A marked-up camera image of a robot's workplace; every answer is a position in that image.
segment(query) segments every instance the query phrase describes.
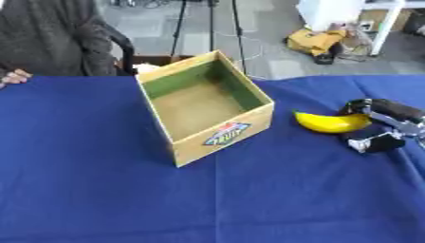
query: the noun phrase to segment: gray sweater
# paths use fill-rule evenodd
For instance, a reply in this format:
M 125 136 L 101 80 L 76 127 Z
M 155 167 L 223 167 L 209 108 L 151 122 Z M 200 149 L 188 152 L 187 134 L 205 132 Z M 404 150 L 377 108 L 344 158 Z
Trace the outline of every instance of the gray sweater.
M 115 75 L 94 0 L 6 0 L 0 10 L 0 77 Z

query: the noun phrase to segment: banana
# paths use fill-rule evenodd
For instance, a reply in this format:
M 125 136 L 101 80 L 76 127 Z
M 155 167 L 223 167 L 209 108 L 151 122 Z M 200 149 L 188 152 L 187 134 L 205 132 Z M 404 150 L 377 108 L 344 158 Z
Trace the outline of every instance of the banana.
M 363 114 L 328 117 L 295 112 L 295 118 L 302 126 L 320 133 L 348 133 L 371 124 L 369 118 Z

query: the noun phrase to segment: wooden crate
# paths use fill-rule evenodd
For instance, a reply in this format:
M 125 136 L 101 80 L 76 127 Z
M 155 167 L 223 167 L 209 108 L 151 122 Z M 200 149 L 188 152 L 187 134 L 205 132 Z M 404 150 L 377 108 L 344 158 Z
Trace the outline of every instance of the wooden crate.
M 138 80 L 177 167 L 270 126 L 273 100 L 218 50 Z

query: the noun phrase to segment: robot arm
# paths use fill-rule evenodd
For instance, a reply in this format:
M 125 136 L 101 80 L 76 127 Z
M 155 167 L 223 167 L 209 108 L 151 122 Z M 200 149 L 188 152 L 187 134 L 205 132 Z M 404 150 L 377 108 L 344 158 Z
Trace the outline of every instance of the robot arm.
M 392 131 L 366 137 L 344 134 L 349 147 L 360 153 L 377 153 L 405 145 L 405 138 L 425 139 L 425 112 L 384 99 L 363 99 L 348 103 L 340 115 L 365 114 L 374 123 L 389 126 Z

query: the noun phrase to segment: tripod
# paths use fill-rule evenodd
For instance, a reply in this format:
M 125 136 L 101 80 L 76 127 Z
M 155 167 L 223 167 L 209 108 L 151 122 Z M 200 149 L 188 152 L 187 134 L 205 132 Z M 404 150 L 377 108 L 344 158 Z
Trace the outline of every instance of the tripod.
M 240 25 L 240 21 L 239 21 L 239 12 L 238 12 L 238 8 L 237 8 L 237 4 L 236 4 L 236 0 L 231 0 L 231 5 L 232 5 L 232 9 L 233 9 L 233 20 L 234 20 L 234 26 L 236 29 L 236 36 L 238 38 L 238 44 L 239 44 L 239 51 L 240 51 L 240 55 L 241 55 L 241 59 L 242 59 L 242 68 L 245 74 L 247 74 L 247 64 L 245 61 L 245 51 L 244 51 L 244 43 L 242 41 L 243 38 L 243 34 L 244 34 L 244 30 L 241 28 Z M 214 38 L 214 28 L 215 28 L 215 6 L 216 6 L 216 1 L 215 0 L 208 0 L 208 7 L 210 9 L 210 51 L 214 50 L 214 42 L 215 42 L 215 38 Z M 180 33 L 181 33 L 181 27 L 183 25 L 183 19 L 184 19 L 184 14 L 186 12 L 186 8 L 187 8 L 187 0 L 182 0 L 182 4 L 181 4 L 181 9 L 180 9 L 180 14 L 178 17 L 178 22 L 177 22 L 177 27 L 176 27 L 176 32 L 173 35 L 174 37 L 174 42 L 173 42 L 173 47 L 172 47 L 172 51 L 171 51 L 171 57 L 172 57 L 172 61 L 176 60 L 175 55 L 176 55 L 176 47 L 177 47 L 177 43 L 178 43 L 178 39 L 180 38 Z

